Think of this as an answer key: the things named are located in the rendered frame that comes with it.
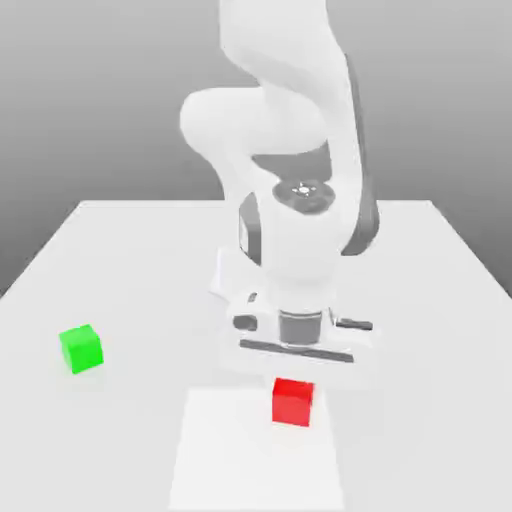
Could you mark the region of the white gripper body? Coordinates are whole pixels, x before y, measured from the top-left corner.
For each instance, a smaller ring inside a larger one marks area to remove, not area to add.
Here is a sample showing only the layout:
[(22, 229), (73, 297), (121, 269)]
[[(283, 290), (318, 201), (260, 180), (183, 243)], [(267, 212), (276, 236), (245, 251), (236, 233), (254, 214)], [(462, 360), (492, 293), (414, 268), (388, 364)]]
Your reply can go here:
[(241, 338), (223, 343), (223, 367), (319, 385), (367, 385), (374, 370), (374, 349), (339, 345), (298, 349)]

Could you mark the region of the small red cube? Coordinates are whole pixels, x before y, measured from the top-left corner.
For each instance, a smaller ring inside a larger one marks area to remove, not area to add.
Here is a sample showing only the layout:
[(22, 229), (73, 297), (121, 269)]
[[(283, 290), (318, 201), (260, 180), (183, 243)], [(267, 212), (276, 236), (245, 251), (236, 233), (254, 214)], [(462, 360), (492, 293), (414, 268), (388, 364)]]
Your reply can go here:
[(309, 427), (314, 390), (313, 383), (276, 378), (272, 389), (272, 420)]

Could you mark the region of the small green cube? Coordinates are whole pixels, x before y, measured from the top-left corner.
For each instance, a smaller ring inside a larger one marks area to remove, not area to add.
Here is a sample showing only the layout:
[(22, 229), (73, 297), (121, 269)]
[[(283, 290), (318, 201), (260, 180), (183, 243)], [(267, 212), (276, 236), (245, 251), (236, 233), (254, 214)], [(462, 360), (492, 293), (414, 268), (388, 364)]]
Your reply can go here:
[(59, 340), (64, 361), (73, 374), (82, 373), (104, 362), (100, 337), (90, 324), (60, 333)]

